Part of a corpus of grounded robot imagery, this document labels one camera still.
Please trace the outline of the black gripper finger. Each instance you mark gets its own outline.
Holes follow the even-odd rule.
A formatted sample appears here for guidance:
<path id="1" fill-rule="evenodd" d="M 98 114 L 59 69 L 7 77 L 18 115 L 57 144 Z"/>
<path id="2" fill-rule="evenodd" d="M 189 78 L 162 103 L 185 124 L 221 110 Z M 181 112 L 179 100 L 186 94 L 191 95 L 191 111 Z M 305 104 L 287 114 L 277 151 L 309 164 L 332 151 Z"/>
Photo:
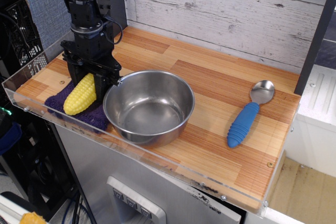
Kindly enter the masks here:
<path id="1" fill-rule="evenodd" d="M 68 62 L 67 66 L 74 86 L 76 86 L 89 72 L 87 63 L 83 63 L 82 65 L 80 65 L 78 63 L 74 64 Z"/>
<path id="2" fill-rule="evenodd" d="M 95 91 L 97 96 L 97 101 L 101 102 L 108 91 L 108 89 L 112 86 L 111 80 L 103 76 L 101 74 L 94 75 L 94 83 L 95 83 Z"/>

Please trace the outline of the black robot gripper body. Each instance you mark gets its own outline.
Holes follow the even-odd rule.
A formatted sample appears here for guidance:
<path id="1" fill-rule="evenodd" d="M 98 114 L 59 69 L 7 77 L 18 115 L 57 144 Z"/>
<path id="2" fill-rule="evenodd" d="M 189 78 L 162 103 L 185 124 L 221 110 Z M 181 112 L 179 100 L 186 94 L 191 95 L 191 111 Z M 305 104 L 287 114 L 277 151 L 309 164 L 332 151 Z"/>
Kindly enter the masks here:
<path id="1" fill-rule="evenodd" d="M 64 40 L 64 60 L 68 63 L 88 64 L 89 73 L 108 77 L 112 85 L 117 85 L 120 79 L 121 65 L 114 59 L 113 26 L 103 26 L 96 34 L 74 34 L 73 41 Z"/>

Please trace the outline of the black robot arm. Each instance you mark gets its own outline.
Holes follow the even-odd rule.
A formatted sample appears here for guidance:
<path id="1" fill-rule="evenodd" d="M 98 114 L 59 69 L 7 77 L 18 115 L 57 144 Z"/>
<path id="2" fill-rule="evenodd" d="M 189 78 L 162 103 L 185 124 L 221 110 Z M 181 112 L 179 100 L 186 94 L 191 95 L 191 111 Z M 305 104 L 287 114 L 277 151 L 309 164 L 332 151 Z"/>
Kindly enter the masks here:
<path id="1" fill-rule="evenodd" d="M 117 44 L 113 27 L 121 24 L 109 15 L 111 0 L 64 2 L 71 16 L 74 40 L 64 40 L 61 46 L 72 82 L 77 85 L 86 74 L 93 74 L 97 100 L 102 101 L 107 90 L 120 79 L 121 65 L 112 52 Z"/>

